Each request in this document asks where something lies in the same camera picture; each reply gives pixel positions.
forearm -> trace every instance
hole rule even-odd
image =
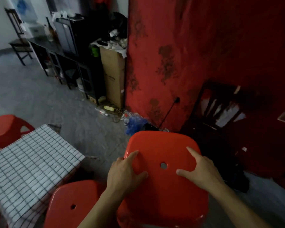
[[[223,207],[236,228],[271,228],[243,203],[227,185],[220,185],[212,195]]]
[[[107,227],[122,202],[122,196],[106,189],[78,228]]]

cardboard box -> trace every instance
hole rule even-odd
[[[107,99],[119,108],[124,107],[125,98],[125,59],[114,50],[100,47],[104,68]]]

hand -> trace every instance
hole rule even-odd
[[[215,192],[225,184],[217,168],[214,166],[213,161],[207,157],[201,156],[190,147],[187,147],[187,150],[195,158],[196,168],[192,172],[176,170],[177,175],[189,179],[199,188],[208,191],[210,194],[215,194]]]
[[[117,158],[109,170],[107,189],[122,198],[132,193],[148,177],[146,171],[139,175],[133,171],[132,162],[137,154],[138,150],[130,153],[126,159]]]

checkered tablecloth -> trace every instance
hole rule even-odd
[[[47,125],[0,151],[0,211],[9,228],[31,228],[57,187],[84,159]]]

person's left hand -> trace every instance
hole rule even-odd
[[[108,173],[107,189],[122,198],[133,192],[148,177],[147,171],[139,175],[136,175],[133,171],[132,162],[137,154],[138,150],[130,153],[126,159],[117,158]]]

